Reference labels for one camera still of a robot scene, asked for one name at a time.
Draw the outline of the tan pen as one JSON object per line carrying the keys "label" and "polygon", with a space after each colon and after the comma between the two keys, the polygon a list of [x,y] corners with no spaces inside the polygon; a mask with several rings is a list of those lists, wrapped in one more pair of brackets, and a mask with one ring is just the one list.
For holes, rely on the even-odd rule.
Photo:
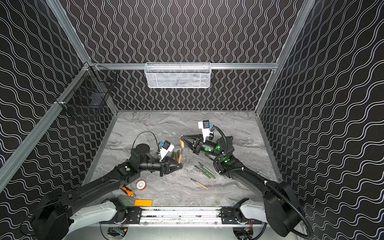
{"label": "tan pen", "polygon": [[209,188],[208,188],[207,186],[203,185],[202,183],[198,182],[197,180],[192,179],[192,178],[190,178],[190,179],[191,179],[191,181],[193,181],[193,182],[194,182],[195,184],[197,184],[198,186],[200,186],[200,187],[202,187],[202,188],[204,188],[204,189],[206,189],[206,190],[209,190]]}
{"label": "tan pen", "polygon": [[181,151],[181,158],[180,158],[180,160],[178,161],[178,163],[179,163],[179,164],[180,164],[180,163],[181,163],[181,161],[182,161],[182,157],[183,157],[183,156],[182,156],[182,154],[183,154],[183,150],[184,150],[184,149],[182,149],[182,148],[180,149],[180,151]]}

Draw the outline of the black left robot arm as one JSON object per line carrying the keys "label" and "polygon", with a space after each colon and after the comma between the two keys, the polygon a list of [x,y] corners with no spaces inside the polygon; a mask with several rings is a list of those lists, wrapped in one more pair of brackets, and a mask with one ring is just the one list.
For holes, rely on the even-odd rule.
{"label": "black left robot arm", "polygon": [[34,210],[31,226],[39,240],[61,240],[75,224],[70,218],[81,208],[98,198],[125,187],[141,176],[142,171],[159,172],[160,176],[182,169],[182,164],[168,156],[152,156],[150,146],[139,144],[131,156],[109,173],[77,189],[43,196]]}

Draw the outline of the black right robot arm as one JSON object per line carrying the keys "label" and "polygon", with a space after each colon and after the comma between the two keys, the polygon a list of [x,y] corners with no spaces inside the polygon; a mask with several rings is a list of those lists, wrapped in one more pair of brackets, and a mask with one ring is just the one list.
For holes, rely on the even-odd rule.
{"label": "black right robot arm", "polygon": [[246,167],[234,156],[232,136],[226,136],[220,128],[214,126],[203,129],[201,134],[183,135],[180,139],[194,154],[204,152],[212,160],[219,175],[238,181],[262,196],[263,214],[245,210],[248,201],[242,200],[235,207],[236,217],[243,221],[264,222],[281,237],[293,233],[306,240],[313,239],[313,228],[291,186],[287,182],[269,180]]}

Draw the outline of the dark green pen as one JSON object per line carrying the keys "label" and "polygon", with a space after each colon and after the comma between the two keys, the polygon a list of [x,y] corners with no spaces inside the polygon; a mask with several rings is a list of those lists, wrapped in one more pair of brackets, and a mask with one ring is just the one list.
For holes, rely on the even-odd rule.
{"label": "dark green pen", "polygon": [[204,174],[207,178],[211,179],[211,175],[209,173],[207,173],[205,170],[203,170],[202,168],[198,167],[198,166],[195,166],[195,168],[200,171],[202,174]]}

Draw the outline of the light green pen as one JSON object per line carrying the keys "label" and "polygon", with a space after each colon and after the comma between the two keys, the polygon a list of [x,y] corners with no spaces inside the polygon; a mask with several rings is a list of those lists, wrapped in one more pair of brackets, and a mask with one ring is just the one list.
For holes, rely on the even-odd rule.
{"label": "light green pen", "polygon": [[210,171],[210,170],[208,170],[207,168],[205,168],[205,167],[202,167],[202,169],[211,177],[211,178],[213,178],[213,179],[215,179],[216,177],[215,177],[215,175]]}

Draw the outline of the red white tape roll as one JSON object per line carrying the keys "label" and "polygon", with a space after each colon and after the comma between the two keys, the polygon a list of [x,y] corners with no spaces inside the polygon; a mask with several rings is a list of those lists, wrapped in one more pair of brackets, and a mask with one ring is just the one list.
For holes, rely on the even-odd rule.
{"label": "red white tape roll", "polygon": [[147,183],[144,180],[139,180],[136,184],[136,188],[139,191],[144,191],[147,187]]}

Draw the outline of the orange utility knife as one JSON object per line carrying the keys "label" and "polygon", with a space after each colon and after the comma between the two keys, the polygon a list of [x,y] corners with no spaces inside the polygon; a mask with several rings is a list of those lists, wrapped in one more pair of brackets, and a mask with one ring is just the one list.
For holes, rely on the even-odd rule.
{"label": "orange utility knife", "polygon": [[136,194],[130,190],[128,187],[122,187],[121,190],[128,196],[132,198],[136,198]]}

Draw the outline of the yellow card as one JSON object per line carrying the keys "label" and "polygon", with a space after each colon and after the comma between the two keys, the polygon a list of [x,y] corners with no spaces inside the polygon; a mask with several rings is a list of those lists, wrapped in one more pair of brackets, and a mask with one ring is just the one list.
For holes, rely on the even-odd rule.
{"label": "yellow card", "polygon": [[135,206],[137,207],[151,207],[153,205],[153,200],[135,200]]}

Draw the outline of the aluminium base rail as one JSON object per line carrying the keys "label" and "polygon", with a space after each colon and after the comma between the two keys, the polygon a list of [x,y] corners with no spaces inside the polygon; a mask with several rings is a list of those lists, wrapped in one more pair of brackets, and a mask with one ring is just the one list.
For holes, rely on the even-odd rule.
{"label": "aluminium base rail", "polygon": [[118,209],[111,202],[86,207],[70,217],[69,231],[93,224],[137,227],[243,227],[249,220],[284,223],[282,217],[267,215],[264,205],[247,201],[235,207],[125,207]]}

